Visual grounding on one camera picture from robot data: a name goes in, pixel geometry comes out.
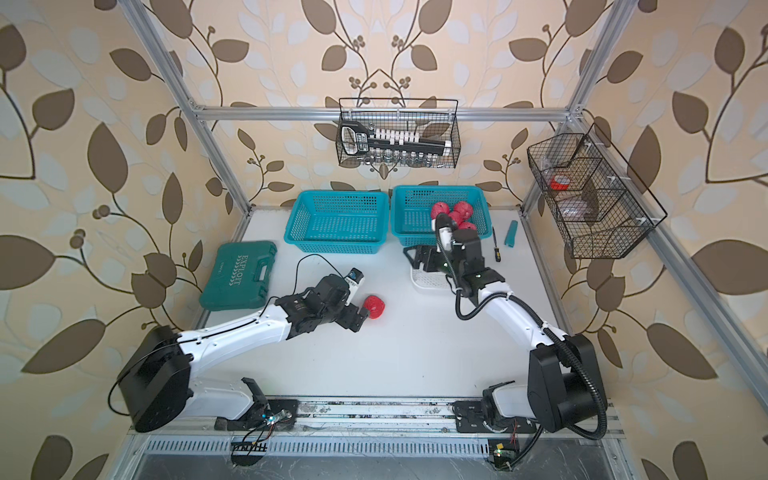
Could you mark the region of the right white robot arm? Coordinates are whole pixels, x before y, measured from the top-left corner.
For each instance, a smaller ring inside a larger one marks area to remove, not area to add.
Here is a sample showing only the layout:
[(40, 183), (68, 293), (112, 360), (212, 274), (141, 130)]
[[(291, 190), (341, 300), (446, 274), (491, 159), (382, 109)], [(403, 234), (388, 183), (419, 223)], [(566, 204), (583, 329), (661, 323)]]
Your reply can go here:
[(608, 401), (592, 343), (545, 321), (516, 295), (486, 265), (475, 231), (436, 226), (434, 237), (432, 246), (415, 247), (411, 265), (445, 273), (459, 320), (488, 314), (528, 354), (524, 382), (502, 382), (483, 391), (487, 426), (500, 429), (527, 418), (547, 432), (567, 429), (588, 440), (602, 439), (608, 431)]

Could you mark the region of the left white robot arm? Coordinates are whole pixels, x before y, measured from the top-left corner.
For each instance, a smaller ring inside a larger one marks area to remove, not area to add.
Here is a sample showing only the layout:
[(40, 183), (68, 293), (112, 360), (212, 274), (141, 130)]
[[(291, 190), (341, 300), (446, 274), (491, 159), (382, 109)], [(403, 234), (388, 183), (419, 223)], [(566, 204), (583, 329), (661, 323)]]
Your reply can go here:
[(180, 418), (214, 417), (227, 429), (247, 430), (288, 419), (270, 407), (254, 379), (215, 380), (206, 372), (324, 324), (358, 332), (369, 316), (352, 302), (363, 281), (363, 273), (353, 268), (346, 276), (327, 275), (314, 287), (215, 327), (182, 333), (166, 326), (152, 329), (116, 380), (134, 430), (151, 432)]

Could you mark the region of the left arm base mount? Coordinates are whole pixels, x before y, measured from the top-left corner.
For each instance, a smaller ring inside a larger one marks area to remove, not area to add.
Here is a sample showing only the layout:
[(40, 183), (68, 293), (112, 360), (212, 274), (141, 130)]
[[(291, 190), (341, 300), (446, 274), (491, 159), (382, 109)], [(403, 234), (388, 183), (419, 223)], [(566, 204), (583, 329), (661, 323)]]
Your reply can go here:
[(283, 430), (293, 428), (298, 417), (298, 399), (269, 400), (254, 379), (243, 377), (241, 381), (250, 391), (252, 405), (235, 420), (217, 417), (214, 423), (215, 430), (264, 430), (278, 424)]

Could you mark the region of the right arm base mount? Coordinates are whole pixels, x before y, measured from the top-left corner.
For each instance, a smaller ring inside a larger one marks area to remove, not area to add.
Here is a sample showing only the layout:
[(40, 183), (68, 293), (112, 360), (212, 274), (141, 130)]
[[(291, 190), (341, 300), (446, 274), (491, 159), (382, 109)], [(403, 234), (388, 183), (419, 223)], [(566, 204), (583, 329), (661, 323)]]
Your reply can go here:
[(455, 427), (459, 433), (485, 433), (511, 435), (514, 432), (532, 434), (538, 428), (535, 420), (524, 417), (503, 417), (491, 399), (457, 400), (451, 404)]

